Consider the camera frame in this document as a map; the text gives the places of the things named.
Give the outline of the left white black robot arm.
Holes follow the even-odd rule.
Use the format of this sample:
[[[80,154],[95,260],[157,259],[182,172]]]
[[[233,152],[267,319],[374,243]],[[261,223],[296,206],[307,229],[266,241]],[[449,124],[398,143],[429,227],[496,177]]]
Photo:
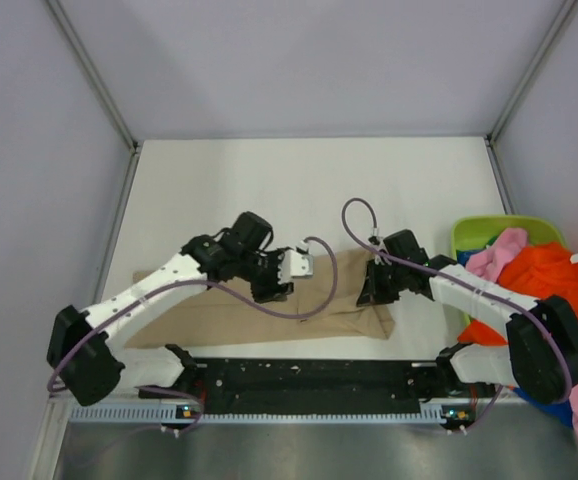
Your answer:
[[[181,302],[234,278],[247,282],[253,303],[283,301],[293,281],[310,273],[304,243],[266,251],[271,225],[247,211],[214,235],[193,237],[163,266],[121,293],[82,310],[69,305],[55,318],[47,351],[54,380],[84,406],[133,388],[147,395],[185,396],[197,364],[169,340],[161,347],[128,342]]]

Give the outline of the beige t shirt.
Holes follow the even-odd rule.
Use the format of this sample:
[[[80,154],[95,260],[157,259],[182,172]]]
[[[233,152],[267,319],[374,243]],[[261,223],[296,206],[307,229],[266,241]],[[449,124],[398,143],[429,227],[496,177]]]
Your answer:
[[[387,340],[395,321],[385,305],[356,305],[372,255],[360,248],[336,254],[338,284],[333,300],[314,317],[267,315],[218,289],[184,300],[135,334],[130,348],[219,346],[338,336]]]

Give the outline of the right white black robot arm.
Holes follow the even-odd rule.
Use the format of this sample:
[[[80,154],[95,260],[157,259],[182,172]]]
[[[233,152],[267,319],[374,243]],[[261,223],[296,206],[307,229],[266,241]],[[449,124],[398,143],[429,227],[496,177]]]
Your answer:
[[[380,298],[403,291],[453,307],[503,338],[501,346],[461,341],[441,354],[438,388],[456,396],[471,383],[518,387],[542,404],[561,403],[578,385],[578,318],[561,296],[519,294],[480,278],[446,255],[428,256],[410,230],[362,242],[377,258]]]

